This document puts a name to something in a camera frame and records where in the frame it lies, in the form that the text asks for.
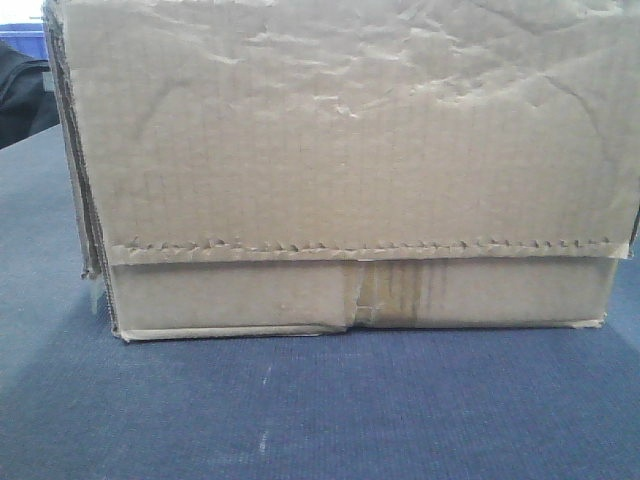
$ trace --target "blue table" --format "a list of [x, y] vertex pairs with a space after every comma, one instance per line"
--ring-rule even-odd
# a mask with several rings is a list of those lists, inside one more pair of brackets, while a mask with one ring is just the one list
[[0, 151], [1, 479], [640, 479], [638, 261], [598, 330], [129, 345], [80, 271], [54, 127]]

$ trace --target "box lid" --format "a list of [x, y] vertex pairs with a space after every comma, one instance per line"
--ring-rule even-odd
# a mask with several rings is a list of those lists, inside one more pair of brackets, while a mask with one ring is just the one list
[[47, 13], [93, 212], [80, 220], [113, 265], [628, 254], [630, 4], [51, 0]]

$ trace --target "blue container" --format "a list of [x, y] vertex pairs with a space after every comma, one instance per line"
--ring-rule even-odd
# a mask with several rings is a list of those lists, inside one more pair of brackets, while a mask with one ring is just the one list
[[41, 23], [0, 25], [0, 40], [4, 40], [19, 52], [26, 53], [37, 60], [49, 58]]

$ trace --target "corrugated cardboard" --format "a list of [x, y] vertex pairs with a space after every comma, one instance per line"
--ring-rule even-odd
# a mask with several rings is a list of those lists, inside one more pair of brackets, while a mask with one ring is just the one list
[[640, 202], [638, 3], [46, 14], [125, 339], [602, 319]]

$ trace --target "black bag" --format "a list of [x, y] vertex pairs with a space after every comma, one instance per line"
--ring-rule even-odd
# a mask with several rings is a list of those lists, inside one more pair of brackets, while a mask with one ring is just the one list
[[49, 62], [0, 41], [0, 148], [60, 122], [53, 91], [45, 91], [44, 75], [51, 75]]

